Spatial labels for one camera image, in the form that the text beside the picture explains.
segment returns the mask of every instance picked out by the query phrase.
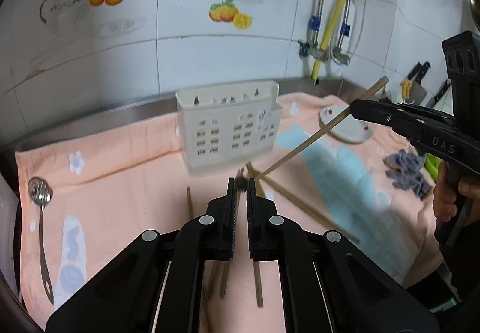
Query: yellow gas hose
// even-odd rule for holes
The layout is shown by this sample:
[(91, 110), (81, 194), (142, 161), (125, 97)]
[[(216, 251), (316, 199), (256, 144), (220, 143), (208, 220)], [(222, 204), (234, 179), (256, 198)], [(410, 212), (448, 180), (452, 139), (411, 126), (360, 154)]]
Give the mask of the yellow gas hose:
[[(326, 51), (328, 46), (330, 45), (330, 39), (332, 38), (333, 32), (335, 31), (335, 27), (337, 25), (338, 19), (340, 14), (342, 13), (343, 7), (345, 5), (346, 0), (337, 0), (337, 5), (333, 11), (333, 15), (328, 22), (328, 26), (323, 33), (322, 42), (320, 43), (320, 50)], [(315, 64), (313, 65), (313, 70), (311, 71), (311, 78), (317, 81), (318, 79), (318, 72), (320, 71), (320, 66), (322, 62), (320, 60), (315, 60)]]

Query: cleaver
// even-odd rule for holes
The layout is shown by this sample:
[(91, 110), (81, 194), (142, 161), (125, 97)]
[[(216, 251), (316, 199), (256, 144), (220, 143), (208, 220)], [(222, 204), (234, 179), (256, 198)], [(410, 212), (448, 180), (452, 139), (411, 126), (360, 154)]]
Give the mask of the cleaver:
[(427, 90), (422, 87), (422, 79), (427, 74), (428, 69), (430, 68), (429, 63), (425, 63), (422, 67), (423, 69), (417, 74), (415, 79), (412, 82), (412, 88), (410, 89), (410, 97), (407, 99), (407, 103), (419, 106), (425, 96), (427, 96)]

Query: screw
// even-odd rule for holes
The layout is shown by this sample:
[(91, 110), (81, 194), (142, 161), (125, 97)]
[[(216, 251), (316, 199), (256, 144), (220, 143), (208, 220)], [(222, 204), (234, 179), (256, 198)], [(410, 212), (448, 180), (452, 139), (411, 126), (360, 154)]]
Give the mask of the screw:
[(339, 242), (342, 239), (342, 236), (339, 232), (328, 232), (327, 233), (327, 240), (330, 242)]
[(157, 238), (157, 232), (154, 230), (147, 230), (142, 234), (143, 241), (153, 241)]
[(283, 219), (281, 216), (271, 216), (269, 221), (271, 224), (281, 225), (285, 222), (285, 219)]
[(201, 224), (208, 225), (212, 224), (214, 221), (214, 218), (212, 216), (201, 216), (200, 219), (198, 220)]

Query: blue clamp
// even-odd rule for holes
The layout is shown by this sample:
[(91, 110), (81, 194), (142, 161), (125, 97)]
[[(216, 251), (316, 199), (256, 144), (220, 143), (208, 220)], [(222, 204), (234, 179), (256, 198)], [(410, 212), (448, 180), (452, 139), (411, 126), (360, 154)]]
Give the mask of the blue clamp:
[(313, 15), (310, 18), (310, 21), (308, 22), (308, 28), (313, 31), (319, 31), (320, 30), (320, 23), (322, 22), (322, 17), (321, 16), (315, 16)]
[(350, 26), (346, 23), (342, 23), (342, 28), (340, 29), (340, 34), (348, 37), (350, 35)]

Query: plate with floral design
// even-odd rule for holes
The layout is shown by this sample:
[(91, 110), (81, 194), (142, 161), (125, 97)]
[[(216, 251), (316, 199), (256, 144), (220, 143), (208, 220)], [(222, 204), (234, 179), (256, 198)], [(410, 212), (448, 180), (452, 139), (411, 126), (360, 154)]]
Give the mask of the plate with floral design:
[[(320, 126), (327, 125), (327, 123), (345, 110), (345, 108), (344, 106), (328, 106), (323, 108), (318, 115)], [(374, 128), (370, 123), (363, 120), (356, 120), (351, 115), (330, 130), (330, 134), (349, 144), (365, 142), (373, 137), (373, 133)]]

